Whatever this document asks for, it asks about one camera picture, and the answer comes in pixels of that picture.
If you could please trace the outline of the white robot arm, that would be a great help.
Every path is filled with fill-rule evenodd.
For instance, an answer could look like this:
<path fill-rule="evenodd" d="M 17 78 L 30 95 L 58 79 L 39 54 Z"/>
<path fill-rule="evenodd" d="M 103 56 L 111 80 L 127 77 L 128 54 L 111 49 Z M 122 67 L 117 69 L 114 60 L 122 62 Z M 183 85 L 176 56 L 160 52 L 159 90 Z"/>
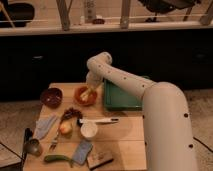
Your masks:
<path fill-rule="evenodd" d="M 179 87 L 117 69 L 108 52 L 90 57 L 87 68 L 91 88 L 107 79 L 142 101 L 147 171 L 198 171 L 188 103 Z"/>

